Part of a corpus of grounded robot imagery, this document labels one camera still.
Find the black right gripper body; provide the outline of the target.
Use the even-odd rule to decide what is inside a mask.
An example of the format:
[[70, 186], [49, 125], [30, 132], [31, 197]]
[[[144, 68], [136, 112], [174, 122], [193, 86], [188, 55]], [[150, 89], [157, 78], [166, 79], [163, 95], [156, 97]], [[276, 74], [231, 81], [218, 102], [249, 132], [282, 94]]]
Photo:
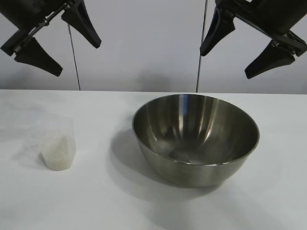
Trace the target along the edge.
[[307, 50], [291, 28], [307, 14], [305, 0], [217, 0], [216, 8], [229, 12], [271, 39], [292, 48], [299, 57]]

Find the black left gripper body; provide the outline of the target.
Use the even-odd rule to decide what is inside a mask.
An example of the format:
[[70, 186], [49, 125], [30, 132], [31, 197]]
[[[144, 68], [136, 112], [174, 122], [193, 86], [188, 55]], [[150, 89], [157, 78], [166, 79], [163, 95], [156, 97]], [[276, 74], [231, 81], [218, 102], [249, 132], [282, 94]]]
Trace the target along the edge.
[[2, 0], [0, 13], [18, 28], [1, 50], [12, 56], [16, 48], [46, 26], [61, 11], [77, 6], [81, 0]]

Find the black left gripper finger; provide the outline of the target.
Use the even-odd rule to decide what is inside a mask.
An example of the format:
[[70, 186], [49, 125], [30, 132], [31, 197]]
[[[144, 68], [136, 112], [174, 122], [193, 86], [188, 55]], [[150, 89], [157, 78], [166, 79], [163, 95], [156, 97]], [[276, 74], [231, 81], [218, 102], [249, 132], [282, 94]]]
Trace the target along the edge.
[[37, 67], [57, 77], [63, 70], [61, 65], [42, 48], [34, 37], [29, 39], [22, 49], [16, 53], [14, 60]]
[[70, 7], [64, 10], [61, 18], [76, 29], [95, 48], [101, 46], [101, 39], [97, 34], [88, 15], [83, 0], [72, 0]]

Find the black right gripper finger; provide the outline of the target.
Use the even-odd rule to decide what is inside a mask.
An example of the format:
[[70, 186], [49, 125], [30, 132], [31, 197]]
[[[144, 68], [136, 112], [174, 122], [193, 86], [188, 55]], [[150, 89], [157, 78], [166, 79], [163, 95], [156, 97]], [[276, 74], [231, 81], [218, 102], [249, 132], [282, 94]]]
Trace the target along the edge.
[[208, 33], [200, 46], [200, 55], [206, 56], [223, 38], [235, 30], [234, 15], [215, 7]]
[[294, 54], [288, 45], [271, 40], [260, 55], [246, 67], [246, 77], [252, 79], [271, 69], [290, 65], [295, 61]]

